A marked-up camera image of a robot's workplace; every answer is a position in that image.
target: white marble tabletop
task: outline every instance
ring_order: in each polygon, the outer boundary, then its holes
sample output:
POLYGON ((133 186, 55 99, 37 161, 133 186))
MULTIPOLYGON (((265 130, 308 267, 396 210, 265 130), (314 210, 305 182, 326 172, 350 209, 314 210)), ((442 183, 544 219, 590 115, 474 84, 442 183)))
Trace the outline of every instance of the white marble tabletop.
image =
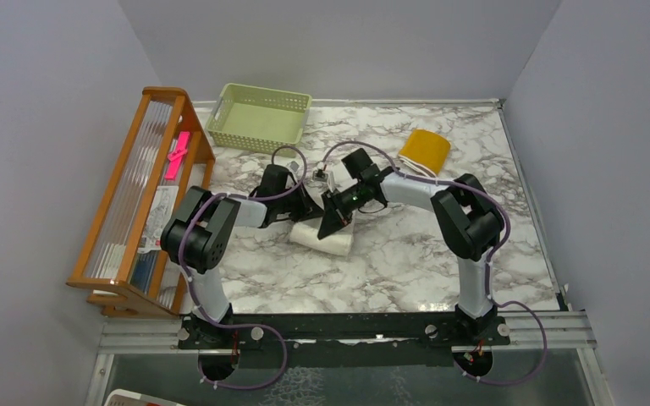
MULTIPOLYGON (((197 108, 205 124, 209 109, 197 108)), ((343 140, 362 140, 396 156, 413 129, 442 134, 452 144, 441 178, 473 173, 510 214, 510 241, 494 257, 499 301, 557 309, 547 265, 495 107, 313 107, 300 148, 308 163, 343 140)), ((356 146, 336 150, 334 164, 356 146)), ((270 162, 264 154, 215 147, 213 191, 248 193, 270 162)), ((373 161, 385 161, 371 153, 373 161)), ((286 164, 291 158, 279 157, 286 164)), ((453 310, 459 292, 455 256, 431 212, 391 205, 355 221, 348 257, 288 241, 292 225, 236 228, 221 262, 225 293, 241 313, 327 313, 453 310)))

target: white wall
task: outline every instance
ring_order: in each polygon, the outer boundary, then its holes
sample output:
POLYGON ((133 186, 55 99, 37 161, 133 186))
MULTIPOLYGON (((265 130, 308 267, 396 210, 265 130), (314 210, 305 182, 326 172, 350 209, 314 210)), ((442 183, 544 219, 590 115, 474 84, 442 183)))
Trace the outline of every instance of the white wall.
POLYGON ((504 107, 619 406, 650 404, 650 0, 563 0, 504 107))
POLYGON ((559 0, 119 0, 165 85, 505 97, 559 0))
POLYGON ((85 399, 102 320, 64 283, 157 84, 116 0, 0 1, 0 405, 85 399))

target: paper towel roll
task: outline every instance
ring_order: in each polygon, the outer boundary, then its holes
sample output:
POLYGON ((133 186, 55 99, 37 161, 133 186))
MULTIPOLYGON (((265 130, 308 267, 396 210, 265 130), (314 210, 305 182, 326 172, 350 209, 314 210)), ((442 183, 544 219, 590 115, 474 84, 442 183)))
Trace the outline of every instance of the paper towel roll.
POLYGON ((354 222, 324 239, 317 239, 321 220, 321 218, 313 218, 305 222, 297 222, 290 232, 290 241, 329 254, 347 256, 352 248, 354 222))

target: red wire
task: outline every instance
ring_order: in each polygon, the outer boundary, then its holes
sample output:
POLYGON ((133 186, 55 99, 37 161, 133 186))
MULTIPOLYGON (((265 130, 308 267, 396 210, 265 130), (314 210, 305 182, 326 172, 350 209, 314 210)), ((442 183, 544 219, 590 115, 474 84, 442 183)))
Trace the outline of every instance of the red wire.
POLYGON ((238 330, 233 333, 233 351, 230 352, 230 364, 233 364, 233 359, 238 355, 238 330))

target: paper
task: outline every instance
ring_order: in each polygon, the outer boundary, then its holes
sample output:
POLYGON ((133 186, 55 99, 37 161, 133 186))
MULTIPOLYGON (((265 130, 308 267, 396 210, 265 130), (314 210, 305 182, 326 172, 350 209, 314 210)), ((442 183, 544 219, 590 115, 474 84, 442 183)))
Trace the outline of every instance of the paper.
POLYGON ((161 249, 161 233, 168 224, 171 214, 173 214, 177 194, 178 186, 158 186, 156 189, 156 195, 153 196, 153 203, 151 203, 151 210, 148 212, 146 226, 140 236, 139 254, 161 249))

